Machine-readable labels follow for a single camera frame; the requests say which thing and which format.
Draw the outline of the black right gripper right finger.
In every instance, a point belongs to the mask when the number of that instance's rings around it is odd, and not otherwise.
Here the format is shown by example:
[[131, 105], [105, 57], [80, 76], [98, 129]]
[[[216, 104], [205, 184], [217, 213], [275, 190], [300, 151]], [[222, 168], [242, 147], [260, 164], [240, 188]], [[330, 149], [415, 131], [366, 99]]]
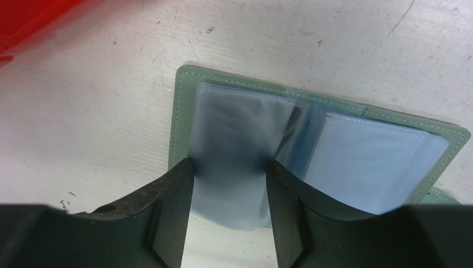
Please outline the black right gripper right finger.
[[279, 267], [471, 267], [472, 206], [403, 205], [381, 215], [348, 206], [267, 166]]

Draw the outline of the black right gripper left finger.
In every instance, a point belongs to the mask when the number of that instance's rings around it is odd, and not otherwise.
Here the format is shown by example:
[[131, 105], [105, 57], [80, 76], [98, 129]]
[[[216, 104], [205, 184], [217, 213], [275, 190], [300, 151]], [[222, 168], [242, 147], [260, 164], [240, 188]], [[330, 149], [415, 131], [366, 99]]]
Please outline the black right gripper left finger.
[[185, 158], [91, 213], [3, 204], [1, 266], [180, 267], [194, 173], [193, 160]]

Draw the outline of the green leather card holder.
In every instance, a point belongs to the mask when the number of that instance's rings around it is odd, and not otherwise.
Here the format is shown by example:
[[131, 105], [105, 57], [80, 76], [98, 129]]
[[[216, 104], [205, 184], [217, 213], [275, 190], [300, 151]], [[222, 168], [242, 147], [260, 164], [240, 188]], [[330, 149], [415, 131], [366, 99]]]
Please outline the green leather card holder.
[[419, 203], [470, 137], [452, 123], [183, 65], [168, 165], [194, 160], [193, 213], [251, 230], [272, 225], [272, 160], [344, 204], [382, 214]]

